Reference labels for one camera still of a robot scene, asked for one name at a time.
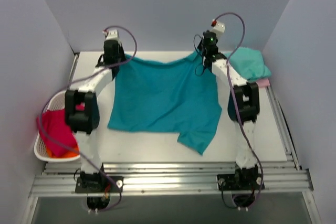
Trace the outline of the teal t shirt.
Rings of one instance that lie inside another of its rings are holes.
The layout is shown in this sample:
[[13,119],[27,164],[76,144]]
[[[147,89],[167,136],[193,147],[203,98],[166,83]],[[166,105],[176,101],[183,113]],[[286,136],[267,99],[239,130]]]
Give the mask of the teal t shirt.
[[107,127],[178,133],[179,143],[203,154],[216,134],[222,108],[216,77],[202,73],[201,61],[193,52],[167,63],[134,58],[120,66]]

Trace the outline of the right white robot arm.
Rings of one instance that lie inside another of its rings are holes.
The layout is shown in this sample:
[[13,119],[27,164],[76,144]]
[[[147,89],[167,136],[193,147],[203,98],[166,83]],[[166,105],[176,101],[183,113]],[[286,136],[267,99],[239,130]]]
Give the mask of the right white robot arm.
[[228,88],[227,113],[235,123],[237,154],[233,175],[236,187],[244,189],[252,182],[249,172],[257,171],[258,157],[255,147],[255,128],[260,113],[259,87],[248,82],[231,66],[228,58],[219,51],[217,34],[213,30],[203,32],[198,49],[201,51],[203,68],[209,70]]

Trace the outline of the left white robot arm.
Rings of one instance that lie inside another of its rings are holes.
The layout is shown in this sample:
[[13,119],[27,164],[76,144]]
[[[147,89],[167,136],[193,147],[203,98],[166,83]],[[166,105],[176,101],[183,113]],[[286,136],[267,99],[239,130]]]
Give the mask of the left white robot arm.
[[119,72],[119,66],[108,65],[125,61],[124,50],[119,38],[108,36],[103,45],[103,54],[95,66],[93,77],[77,89],[65,93],[65,122],[73,132],[81,158],[80,179],[84,187],[94,192],[105,188],[106,179],[98,154],[96,130],[100,122],[98,96]]

